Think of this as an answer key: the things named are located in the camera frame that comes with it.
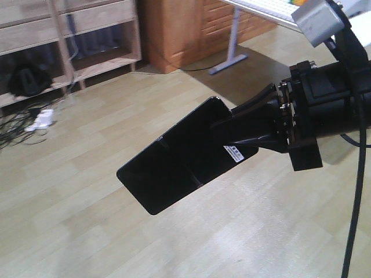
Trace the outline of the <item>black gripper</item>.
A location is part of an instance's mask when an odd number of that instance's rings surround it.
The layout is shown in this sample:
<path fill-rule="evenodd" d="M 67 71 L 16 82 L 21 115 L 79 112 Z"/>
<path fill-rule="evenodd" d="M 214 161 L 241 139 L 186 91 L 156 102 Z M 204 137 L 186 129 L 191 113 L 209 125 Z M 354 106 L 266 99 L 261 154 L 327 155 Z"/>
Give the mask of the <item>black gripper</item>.
<path fill-rule="evenodd" d="M 233 108 L 231 117 L 211 125 L 210 131 L 223 145 L 288 152 L 295 171 L 320 168 L 317 139 L 359 128 L 351 87 L 339 62 L 312 68 L 303 61 L 289 70 L 288 88 L 282 91 L 291 107 L 289 146 L 282 121 L 274 119 L 279 100 L 273 83 Z"/>

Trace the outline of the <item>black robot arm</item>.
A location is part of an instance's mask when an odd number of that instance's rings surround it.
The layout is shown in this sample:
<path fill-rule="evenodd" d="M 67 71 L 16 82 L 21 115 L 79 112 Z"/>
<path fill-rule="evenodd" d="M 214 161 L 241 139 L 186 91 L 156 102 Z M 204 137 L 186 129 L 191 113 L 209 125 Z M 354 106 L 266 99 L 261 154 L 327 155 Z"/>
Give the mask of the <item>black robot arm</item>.
<path fill-rule="evenodd" d="M 296 171 L 320 168 L 317 140 L 370 126 L 370 61 L 350 27 L 330 41 L 336 62 L 316 67 L 303 61 L 290 77 L 214 123 L 211 132 L 225 146 L 288 153 Z"/>

